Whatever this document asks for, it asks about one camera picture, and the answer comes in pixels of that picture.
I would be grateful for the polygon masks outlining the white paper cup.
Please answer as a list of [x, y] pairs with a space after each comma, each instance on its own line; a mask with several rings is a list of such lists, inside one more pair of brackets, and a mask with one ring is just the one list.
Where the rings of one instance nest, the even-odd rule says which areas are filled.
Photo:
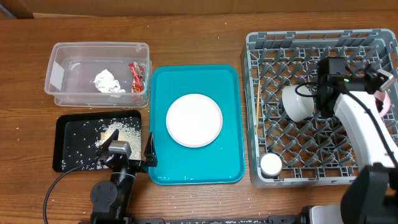
[[260, 158], [260, 169], [265, 177], [277, 177], [282, 171], [282, 160], [274, 153], [268, 152]]

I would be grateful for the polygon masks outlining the wooden chopstick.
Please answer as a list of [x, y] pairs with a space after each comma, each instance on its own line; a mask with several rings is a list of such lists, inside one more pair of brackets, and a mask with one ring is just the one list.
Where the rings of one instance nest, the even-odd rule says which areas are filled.
[[256, 135], [258, 135], [259, 129], [259, 110], [261, 105], [261, 81], [259, 79], [257, 84], [257, 101], [256, 101]]

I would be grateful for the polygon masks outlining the white napkin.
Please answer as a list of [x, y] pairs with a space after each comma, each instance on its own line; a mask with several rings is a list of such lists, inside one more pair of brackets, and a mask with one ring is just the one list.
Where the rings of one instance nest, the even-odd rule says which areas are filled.
[[110, 93], [115, 98], [120, 98], [120, 93], [126, 92], [125, 89], [121, 88], [119, 81], [107, 69], [97, 74], [93, 83], [98, 91], [101, 93]]

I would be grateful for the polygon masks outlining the pink bowl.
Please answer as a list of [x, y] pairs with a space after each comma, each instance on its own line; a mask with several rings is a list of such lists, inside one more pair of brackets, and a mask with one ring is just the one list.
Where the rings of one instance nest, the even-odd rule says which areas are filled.
[[375, 91], [374, 97], [379, 115], [383, 118], [391, 108], [391, 99], [387, 91]]

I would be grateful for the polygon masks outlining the pink plate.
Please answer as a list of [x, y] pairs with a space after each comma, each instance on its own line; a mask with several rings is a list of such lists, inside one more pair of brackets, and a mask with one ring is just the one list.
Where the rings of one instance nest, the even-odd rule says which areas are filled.
[[218, 137], [223, 127], [223, 114], [210, 97], [192, 93], [171, 104], [165, 123], [174, 141], [185, 147], [199, 148]]

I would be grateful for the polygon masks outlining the red snack wrapper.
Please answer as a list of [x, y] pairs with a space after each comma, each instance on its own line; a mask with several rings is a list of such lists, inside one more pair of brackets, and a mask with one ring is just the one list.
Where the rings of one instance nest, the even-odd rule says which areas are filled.
[[133, 93], [140, 93], [144, 90], [144, 67], [137, 62], [133, 62], [129, 64], [129, 68], [133, 76], [131, 91]]

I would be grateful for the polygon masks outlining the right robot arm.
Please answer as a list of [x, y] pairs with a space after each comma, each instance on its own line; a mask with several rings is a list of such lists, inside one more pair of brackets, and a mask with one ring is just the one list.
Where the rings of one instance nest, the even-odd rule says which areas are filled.
[[309, 223], [397, 223], [397, 145], [379, 115], [375, 92], [390, 88], [393, 74], [368, 65], [364, 75], [348, 75], [343, 57], [318, 62], [316, 104], [323, 117], [343, 125], [359, 174], [340, 203], [309, 208]]

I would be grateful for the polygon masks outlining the grey bowl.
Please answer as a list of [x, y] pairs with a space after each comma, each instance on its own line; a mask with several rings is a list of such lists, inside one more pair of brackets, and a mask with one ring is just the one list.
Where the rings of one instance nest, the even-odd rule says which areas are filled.
[[302, 121], [315, 111], [313, 98], [296, 94], [298, 85], [285, 86], [282, 90], [282, 104], [287, 116], [294, 122]]

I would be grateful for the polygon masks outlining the rice and food scraps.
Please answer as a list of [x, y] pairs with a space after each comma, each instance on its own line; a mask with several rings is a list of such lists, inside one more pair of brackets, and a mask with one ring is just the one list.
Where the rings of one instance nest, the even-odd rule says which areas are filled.
[[119, 130], [118, 139], [131, 147], [130, 159], [141, 159], [141, 121], [137, 117], [69, 121], [61, 138], [60, 170], [68, 171], [84, 165], [83, 170], [105, 169], [100, 161], [88, 164], [96, 157], [96, 151], [113, 133]]

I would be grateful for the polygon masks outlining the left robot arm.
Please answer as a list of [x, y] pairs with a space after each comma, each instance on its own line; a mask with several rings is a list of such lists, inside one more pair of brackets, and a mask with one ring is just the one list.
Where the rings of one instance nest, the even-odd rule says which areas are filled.
[[99, 161], [112, 173], [109, 180], [98, 182], [91, 190], [91, 223], [137, 223], [127, 211], [136, 175], [157, 166], [153, 133], [149, 134], [143, 161], [130, 159], [129, 143], [120, 141], [118, 136], [119, 131], [115, 130], [97, 150]]

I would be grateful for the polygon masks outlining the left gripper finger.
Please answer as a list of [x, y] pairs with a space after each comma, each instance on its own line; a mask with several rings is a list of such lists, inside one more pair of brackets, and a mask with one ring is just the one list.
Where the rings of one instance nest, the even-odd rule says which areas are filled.
[[118, 140], [118, 136], [119, 136], [119, 130], [118, 130], [118, 129], [115, 129], [115, 130], [113, 131], [113, 133], [110, 135], [110, 137], [107, 138], [107, 139], [105, 140], [105, 142], [102, 143], [102, 145], [100, 145], [100, 147], [98, 148], [98, 150], [99, 150], [100, 152], [108, 151], [108, 150], [109, 150], [109, 146], [111, 145], [111, 143], [112, 143], [113, 141], [117, 141], [117, 140]]
[[144, 150], [145, 164], [148, 167], [157, 167], [158, 160], [155, 152], [154, 134], [150, 132], [147, 144]]

